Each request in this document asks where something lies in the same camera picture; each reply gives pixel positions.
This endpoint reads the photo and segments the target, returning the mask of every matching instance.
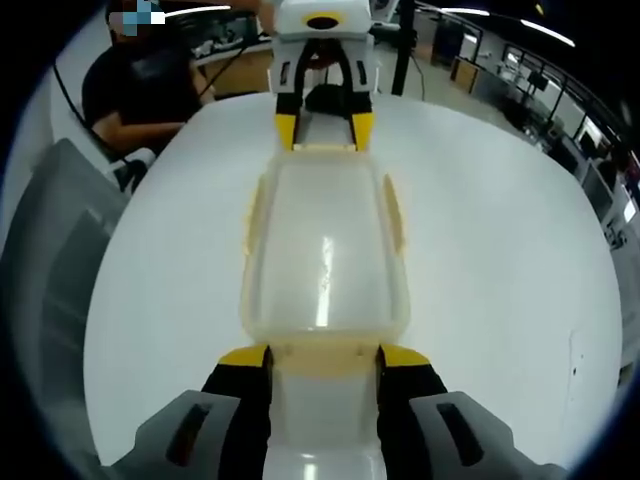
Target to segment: wall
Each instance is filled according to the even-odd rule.
[[[51,78],[42,79],[27,104],[18,128],[2,185],[0,206],[0,252],[9,233],[11,220],[22,194],[27,188],[33,169],[44,152],[53,144],[53,130],[49,121]]]
[[[111,45],[109,30],[104,20],[104,12],[93,17],[60,53],[56,64],[62,81],[74,104],[81,106],[82,82],[89,67]],[[78,150],[97,168],[104,168],[107,160],[92,143],[86,131],[73,116],[62,91],[52,76],[51,81],[51,124],[54,140],[70,139]]]

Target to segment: ceiling light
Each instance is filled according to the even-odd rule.
[[[443,13],[468,13],[469,15],[482,15],[488,17],[490,15],[486,10],[476,10],[475,8],[442,8]]]
[[[533,28],[534,30],[538,30],[539,32],[546,33],[547,35],[550,35],[553,38],[556,38],[556,39],[560,40],[561,42],[566,43],[570,47],[575,47],[576,46],[576,44],[573,43],[573,40],[565,37],[564,35],[560,35],[558,32],[554,32],[553,30],[549,30],[548,28],[543,27],[542,25],[538,25],[537,23],[533,23],[533,22],[530,22],[528,20],[520,20],[520,22],[525,27]]]
[[[211,7],[187,8],[185,10],[178,10],[177,12],[165,13],[164,16],[175,17],[176,15],[184,15],[185,13],[208,12],[212,10],[231,10],[231,7],[229,5],[213,5]]]

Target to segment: white table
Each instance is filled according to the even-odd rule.
[[[621,350],[615,273],[589,202],[560,166],[496,127],[397,97],[374,108],[371,152],[394,179],[408,238],[401,343],[507,422],[533,460],[567,465],[608,415]],[[85,343],[104,464],[250,343],[238,315],[244,221],[276,149],[274,109],[269,94],[207,106],[118,224]]]

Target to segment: translucent plastic container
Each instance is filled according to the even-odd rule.
[[[242,318],[259,342],[393,341],[409,318],[393,185],[366,153],[283,153],[249,218]]]

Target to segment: black t-shirt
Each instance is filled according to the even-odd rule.
[[[188,50],[166,38],[113,45],[82,84],[87,123],[113,112],[124,125],[187,121],[200,108],[189,60]]]

